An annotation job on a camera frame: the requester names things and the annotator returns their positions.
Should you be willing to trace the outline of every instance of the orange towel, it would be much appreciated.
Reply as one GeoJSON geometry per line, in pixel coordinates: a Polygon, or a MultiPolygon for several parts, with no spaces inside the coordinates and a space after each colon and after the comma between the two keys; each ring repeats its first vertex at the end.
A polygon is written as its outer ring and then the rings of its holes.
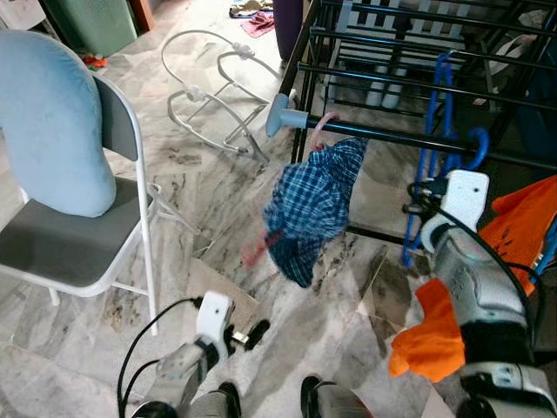
{"type": "Polygon", "coordinates": [[[443,283],[428,281],[416,291],[416,297],[425,318],[394,339],[389,372],[397,377],[410,369],[437,382],[462,366],[464,343],[443,283]]]}
{"type": "MultiPolygon", "coordinates": [[[[481,237],[505,261],[531,266],[557,214],[557,176],[496,199],[493,209],[499,215],[480,231],[481,237]]],[[[515,273],[530,294],[534,285],[527,274],[515,273]]],[[[393,340],[389,372],[397,377],[410,369],[437,382],[464,364],[464,344],[444,285],[430,280],[416,296],[425,318],[393,340]]]]}
{"type": "MultiPolygon", "coordinates": [[[[504,261],[531,266],[540,254],[546,233],[557,214],[557,176],[496,199],[499,215],[480,236],[504,261]]],[[[534,291],[527,272],[514,269],[527,294],[534,291]]]]}

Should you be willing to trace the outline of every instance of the light blue pillow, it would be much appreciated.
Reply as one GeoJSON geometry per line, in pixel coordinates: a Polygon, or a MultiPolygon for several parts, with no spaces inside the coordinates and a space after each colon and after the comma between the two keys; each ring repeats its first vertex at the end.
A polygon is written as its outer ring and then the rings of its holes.
{"type": "Polygon", "coordinates": [[[0,125],[10,167],[29,196],[97,217],[116,197],[103,154],[101,103],[89,70],[44,35],[0,30],[0,125]]]}

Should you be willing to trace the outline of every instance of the plaid cloth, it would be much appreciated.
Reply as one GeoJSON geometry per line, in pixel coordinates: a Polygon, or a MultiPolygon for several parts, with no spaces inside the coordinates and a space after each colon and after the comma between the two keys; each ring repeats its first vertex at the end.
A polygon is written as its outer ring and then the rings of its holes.
{"type": "Polygon", "coordinates": [[[288,165],[263,211],[272,259],[284,276],[302,287],[312,282],[324,240],[346,228],[366,145],[362,138],[345,139],[311,152],[305,163],[288,165]]]}

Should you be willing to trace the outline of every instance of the white baby bouncer frame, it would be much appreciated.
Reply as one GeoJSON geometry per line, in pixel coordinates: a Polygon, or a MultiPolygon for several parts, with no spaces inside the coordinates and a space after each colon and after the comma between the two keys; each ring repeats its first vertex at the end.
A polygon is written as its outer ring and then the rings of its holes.
{"type": "Polygon", "coordinates": [[[197,138],[201,139],[203,142],[205,142],[206,144],[208,144],[210,146],[213,146],[213,147],[218,148],[219,150],[223,150],[223,151],[235,152],[238,155],[253,158],[253,159],[255,159],[259,162],[262,162],[262,163],[267,163],[269,161],[269,159],[259,149],[258,143],[256,142],[255,138],[253,137],[252,133],[250,132],[250,130],[248,128],[248,124],[250,124],[251,121],[253,119],[255,119],[255,117],[257,117],[258,114],[261,113],[264,110],[264,108],[266,108],[266,106],[268,104],[270,104],[270,101],[265,99],[265,98],[260,97],[259,95],[255,94],[255,93],[253,93],[252,91],[247,89],[245,86],[243,86],[241,83],[234,80],[225,71],[225,69],[223,67],[223,64],[222,64],[222,61],[223,61],[224,58],[231,57],[231,56],[237,56],[237,57],[240,57],[243,60],[251,60],[252,62],[261,65],[263,68],[265,68],[267,71],[269,71],[269,73],[271,73],[276,79],[280,79],[280,75],[275,70],[273,70],[268,64],[264,63],[260,59],[255,58],[255,52],[253,52],[248,45],[233,43],[232,41],[228,40],[225,37],[222,37],[221,35],[219,35],[217,33],[211,32],[209,30],[184,30],[184,31],[181,31],[181,32],[173,35],[172,37],[170,37],[163,45],[163,48],[161,50],[161,58],[162,58],[163,66],[165,67],[165,69],[169,72],[169,74],[174,79],[176,79],[182,85],[182,89],[180,91],[176,91],[175,93],[172,93],[168,97],[168,101],[167,101],[168,115],[172,119],[172,121],[174,121],[176,124],[182,126],[188,132],[192,133],[197,138]],[[175,71],[173,71],[170,68],[170,66],[168,64],[168,61],[166,59],[166,55],[164,54],[166,52],[166,49],[168,48],[168,46],[172,42],[174,42],[176,39],[178,39],[180,37],[183,37],[183,36],[186,36],[186,35],[192,35],[192,34],[205,34],[205,35],[211,35],[211,36],[217,37],[217,38],[221,39],[222,41],[226,42],[227,44],[229,44],[231,49],[232,49],[232,51],[227,51],[225,53],[222,53],[222,54],[218,55],[218,57],[217,57],[218,72],[225,79],[226,83],[220,89],[218,89],[215,93],[210,93],[210,92],[204,91],[199,86],[197,86],[195,84],[186,83],[175,71]],[[255,107],[253,112],[250,113],[246,118],[241,118],[224,100],[222,100],[218,96],[226,88],[228,88],[230,86],[241,90],[243,93],[245,93],[249,97],[253,98],[254,101],[257,103],[257,106],[255,107]],[[177,114],[177,112],[175,111],[175,109],[173,107],[173,102],[181,96],[186,96],[192,102],[203,102],[196,111],[194,111],[189,117],[187,117],[187,119],[182,119],[177,114]],[[218,105],[220,108],[227,111],[238,123],[238,125],[230,133],[228,133],[222,139],[222,141],[209,139],[205,135],[202,135],[201,133],[196,131],[190,125],[191,120],[193,118],[195,118],[209,103],[214,103],[214,104],[218,105]],[[235,146],[235,145],[232,144],[233,141],[237,138],[237,136],[240,132],[244,133],[245,138],[247,139],[249,145],[252,148],[251,152],[246,147],[235,146]]]}

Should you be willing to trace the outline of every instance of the black shoe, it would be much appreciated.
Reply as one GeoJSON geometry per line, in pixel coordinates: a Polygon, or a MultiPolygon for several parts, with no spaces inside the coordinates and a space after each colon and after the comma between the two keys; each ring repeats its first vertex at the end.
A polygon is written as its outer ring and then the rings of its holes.
{"type": "Polygon", "coordinates": [[[320,384],[321,380],[316,376],[307,376],[302,381],[302,388],[300,390],[300,407],[302,408],[302,416],[304,418],[314,418],[317,412],[316,400],[317,393],[313,392],[316,386],[320,384]]]}
{"type": "Polygon", "coordinates": [[[226,394],[228,402],[228,416],[231,418],[240,418],[242,416],[240,396],[234,384],[226,381],[218,387],[218,390],[226,394]]]}

